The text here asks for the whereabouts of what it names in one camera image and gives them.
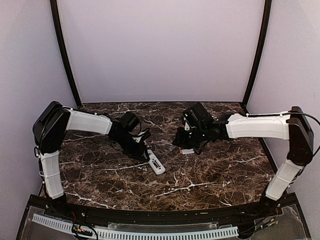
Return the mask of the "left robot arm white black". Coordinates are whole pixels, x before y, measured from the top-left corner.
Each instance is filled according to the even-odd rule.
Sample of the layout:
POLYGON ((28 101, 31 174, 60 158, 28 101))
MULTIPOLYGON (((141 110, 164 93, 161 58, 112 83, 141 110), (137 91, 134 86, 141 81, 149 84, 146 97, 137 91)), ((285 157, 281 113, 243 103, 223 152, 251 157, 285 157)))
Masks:
POLYGON ((44 181, 45 192, 53 200, 51 210, 60 218, 67 218, 70 206, 62 199, 65 189, 61 179, 61 160, 67 153, 67 136, 72 132, 90 133, 109 138, 119 145, 124 155, 131 159, 148 161, 146 140, 150 137, 149 128, 141 127, 140 119, 128 111, 121 117, 111 117, 96 112, 87 112, 52 101, 41 113, 32 127, 35 147, 34 155, 39 159, 39 171, 44 181))

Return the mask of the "white battery cover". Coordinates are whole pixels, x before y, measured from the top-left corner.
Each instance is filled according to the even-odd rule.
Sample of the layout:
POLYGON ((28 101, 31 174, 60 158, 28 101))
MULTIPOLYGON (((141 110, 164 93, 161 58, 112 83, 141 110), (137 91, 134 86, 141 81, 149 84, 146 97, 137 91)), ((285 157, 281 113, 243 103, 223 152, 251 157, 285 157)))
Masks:
POLYGON ((188 154, 194 154, 195 151, 194 151, 193 148, 192 148, 192 149, 182 149, 182 150, 181 150, 181 153, 182 153, 183 155, 188 155, 188 154))

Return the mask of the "white remote control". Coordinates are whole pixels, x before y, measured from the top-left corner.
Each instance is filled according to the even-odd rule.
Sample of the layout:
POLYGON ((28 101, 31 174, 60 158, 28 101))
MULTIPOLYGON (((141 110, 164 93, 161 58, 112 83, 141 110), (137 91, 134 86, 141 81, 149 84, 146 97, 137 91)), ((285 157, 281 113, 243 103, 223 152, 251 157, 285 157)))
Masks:
POLYGON ((156 157, 156 155, 153 153, 151 149, 147 150, 148 157, 149 157, 149 165, 153 169, 156 175, 161 175, 166 171, 166 168, 163 166, 163 164, 160 162, 160 160, 156 157))

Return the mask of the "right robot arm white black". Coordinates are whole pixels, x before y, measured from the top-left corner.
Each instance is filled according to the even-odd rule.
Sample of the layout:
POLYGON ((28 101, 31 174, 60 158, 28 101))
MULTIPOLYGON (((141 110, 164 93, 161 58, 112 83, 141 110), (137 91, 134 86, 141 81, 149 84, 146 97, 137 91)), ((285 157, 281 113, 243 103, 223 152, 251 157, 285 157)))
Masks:
POLYGON ((172 143, 184 150, 194 150, 199 155, 209 142, 242 138, 286 141, 287 155, 267 185, 265 198, 255 205, 255 213, 266 217, 274 210, 274 202, 282 197, 320 151, 314 147, 315 134, 309 119, 319 123, 317 118, 298 106, 275 113, 227 112, 213 117, 198 102, 182 112, 182 126, 178 127, 172 143))

